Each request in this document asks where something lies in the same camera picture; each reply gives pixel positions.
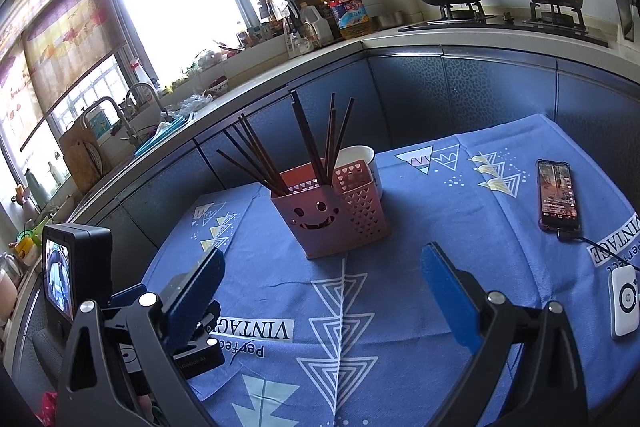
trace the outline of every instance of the pink utensil holder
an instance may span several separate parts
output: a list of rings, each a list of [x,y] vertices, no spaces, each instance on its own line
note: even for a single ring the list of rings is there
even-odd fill
[[[333,187],[318,185],[310,163],[282,173],[291,190],[271,201],[308,259],[372,243],[389,233],[369,167],[358,160],[334,169]]]

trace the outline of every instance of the kitchen counter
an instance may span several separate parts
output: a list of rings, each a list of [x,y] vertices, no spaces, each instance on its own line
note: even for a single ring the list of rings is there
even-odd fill
[[[385,30],[288,60],[229,91],[167,140],[110,173],[99,190],[84,198],[70,221],[83,223],[90,219],[135,179],[199,133],[288,82],[362,50],[411,46],[481,46],[550,55],[594,66],[640,84],[640,52],[616,42],[604,48],[577,39],[502,28],[446,28],[407,33],[399,33],[396,28]]]

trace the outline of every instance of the charging cable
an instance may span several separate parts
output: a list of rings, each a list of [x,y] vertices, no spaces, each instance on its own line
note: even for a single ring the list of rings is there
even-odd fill
[[[603,245],[599,245],[598,243],[596,243],[595,241],[592,241],[591,239],[587,239],[586,237],[582,237],[580,235],[575,235],[575,233],[567,232],[566,230],[558,230],[556,233],[556,236],[558,237],[558,241],[560,241],[561,243],[568,243],[569,241],[584,241],[588,245],[591,245],[592,247],[595,247],[601,252],[605,253],[607,256],[609,255],[612,256],[619,263],[633,266],[637,272],[640,272],[640,268],[638,266],[636,266],[635,264],[631,264],[629,261],[625,261],[617,253],[613,253],[612,251],[610,251],[608,246],[603,247]]]

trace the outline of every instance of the gas stove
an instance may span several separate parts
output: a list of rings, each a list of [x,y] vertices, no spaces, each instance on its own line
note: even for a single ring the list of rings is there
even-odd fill
[[[530,18],[515,18],[505,12],[502,17],[485,15],[482,4],[477,2],[466,5],[463,9],[452,6],[440,6],[441,18],[434,21],[420,22],[412,26],[400,28],[398,31],[416,32],[440,28],[504,28],[530,31],[569,37],[599,46],[609,47],[604,34],[596,28],[585,26],[582,12],[571,9],[572,13],[562,12],[560,6],[547,5],[549,10],[540,10],[539,4],[531,3]]]

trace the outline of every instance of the smiley face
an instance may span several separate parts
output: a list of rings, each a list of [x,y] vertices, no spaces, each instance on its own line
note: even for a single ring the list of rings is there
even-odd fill
[[[322,201],[318,201],[318,203],[316,203],[316,208],[318,209],[319,212],[326,212],[327,211],[326,204],[323,203]],[[305,216],[305,211],[302,210],[302,208],[294,208],[293,211],[299,217],[304,217]],[[332,224],[332,222],[335,221],[335,216],[338,215],[338,212],[340,212],[340,209],[339,208],[334,208],[333,213],[329,213],[329,215],[326,217],[326,219],[324,221],[321,221],[320,223],[298,223],[298,222],[296,222],[295,219],[292,219],[291,221],[292,221],[292,224],[300,225],[300,227],[302,229],[305,229],[305,230],[320,230],[320,229],[324,229],[325,227],[328,227],[330,224]]]

